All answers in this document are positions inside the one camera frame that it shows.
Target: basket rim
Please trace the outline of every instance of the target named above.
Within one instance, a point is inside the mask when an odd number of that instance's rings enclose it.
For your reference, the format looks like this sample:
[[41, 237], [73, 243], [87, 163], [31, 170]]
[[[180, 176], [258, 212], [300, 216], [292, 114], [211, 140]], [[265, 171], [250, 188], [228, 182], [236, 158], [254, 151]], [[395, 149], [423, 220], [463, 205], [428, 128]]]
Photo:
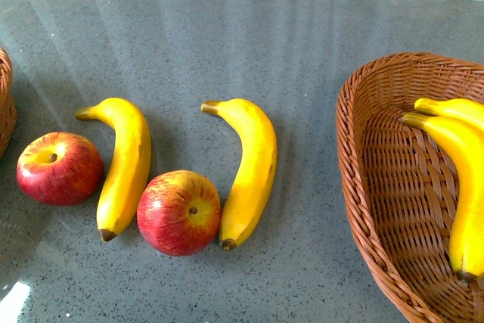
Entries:
[[427, 303], [410, 288], [409, 284], [399, 274], [396, 266], [383, 249], [373, 219], [362, 218], [363, 215], [371, 216], [371, 213], [365, 196], [363, 177], [358, 168], [357, 158], [355, 157], [357, 155], [355, 140], [352, 137], [352, 133], [349, 132], [354, 126], [353, 120], [346, 119], [347, 115], [353, 115], [355, 90], [365, 80], [364, 77], [361, 77], [362, 74], [374, 72], [383, 65], [406, 63], [409, 58], [412, 63], [456, 63], [468, 66], [471, 69], [484, 71], [482, 64], [434, 54], [428, 51], [408, 51], [388, 54], [361, 65], [345, 81], [337, 96], [336, 128], [338, 163], [341, 172], [346, 214], [352, 236], [378, 287], [409, 321], [442, 322], [443, 320], [429, 308]]

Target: speckled countertop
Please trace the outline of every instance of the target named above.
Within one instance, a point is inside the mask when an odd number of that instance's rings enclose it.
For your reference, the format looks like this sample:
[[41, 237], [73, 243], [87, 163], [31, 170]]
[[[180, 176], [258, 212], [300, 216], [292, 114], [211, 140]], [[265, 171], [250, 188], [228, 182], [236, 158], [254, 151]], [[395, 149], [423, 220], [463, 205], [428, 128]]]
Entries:
[[[0, 46], [14, 65], [19, 111], [0, 158], [2, 314], [21, 322], [404, 322], [349, 230], [337, 93], [356, 68], [390, 53], [484, 63], [483, 23], [480, 2], [0, 0]], [[98, 194], [56, 208], [20, 191], [17, 158], [46, 132], [84, 135], [109, 163], [113, 131], [74, 112], [110, 96], [145, 113], [151, 177], [192, 169], [222, 199], [240, 142], [200, 103], [244, 97], [265, 109], [278, 134], [278, 174], [245, 244], [170, 258], [135, 222], [105, 244]]]

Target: brown wicker basket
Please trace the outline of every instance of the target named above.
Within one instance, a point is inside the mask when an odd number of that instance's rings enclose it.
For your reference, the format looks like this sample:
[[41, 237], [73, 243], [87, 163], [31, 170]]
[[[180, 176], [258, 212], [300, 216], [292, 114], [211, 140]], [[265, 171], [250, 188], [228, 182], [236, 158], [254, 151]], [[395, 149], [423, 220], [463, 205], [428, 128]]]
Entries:
[[12, 63], [7, 52], [0, 47], [0, 157], [17, 123], [17, 109], [10, 93], [12, 85]]
[[340, 90], [337, 145], [352, 235], [409, 321], [483, 322], [484, 281], [459, 282], [447, 255], [455, 166], [426, 133], [399, 119], [420, 97], [484, 102], [484, 66], [391, 54], [357, 69]]

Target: wicker basket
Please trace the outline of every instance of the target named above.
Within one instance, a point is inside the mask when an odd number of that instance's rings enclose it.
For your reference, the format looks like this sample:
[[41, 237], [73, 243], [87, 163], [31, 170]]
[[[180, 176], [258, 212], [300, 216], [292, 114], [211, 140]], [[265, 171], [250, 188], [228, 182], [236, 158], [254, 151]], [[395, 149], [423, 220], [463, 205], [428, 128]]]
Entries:
[[7, 148], [17, 122], [17, 109], [10, 93], [11, 84], [12, 63], [7, 52], [0, 47], [0, 157]]
[[391, 54], [356, 70], [337, 100], [338, 157], [352, 235], [384, 294], [415, 322], [484, 321], [484, 279], [448, 260], [458, 176], [427, 134], [400, 117], [420, 97], [484, 102], [484, 66]]

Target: banana stem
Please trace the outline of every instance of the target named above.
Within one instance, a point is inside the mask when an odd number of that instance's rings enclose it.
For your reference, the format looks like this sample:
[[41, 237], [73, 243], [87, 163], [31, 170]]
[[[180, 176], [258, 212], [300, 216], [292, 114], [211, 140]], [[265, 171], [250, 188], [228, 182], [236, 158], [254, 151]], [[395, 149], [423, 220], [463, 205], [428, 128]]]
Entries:
[[438, 107], [439, 102], [431, 98], [419, 98], [415, 101], [414, 109], [421, 113], [432, 114], [432, 110]]
[[406, 113], [403, 116], [402, 122], [406, 126], [413, 126], [414, 128], [421, 129], [422, 125], [429, 117], [431, 116], [423, 115], [421, 113], [410, 112], [410, 113]]
[[212, 115], [216, 115], [219, 112], [219, 104], [220, 104], [220, 101], [207, 100], [202, 103], [202, 106], [200, 107], [200, 109], [204, 113], [210, 113]]
[[83, 107], [76, 111], [76, 118], [78, 120], [90, 120], [91, 117], [91, 108], [90, 107]]

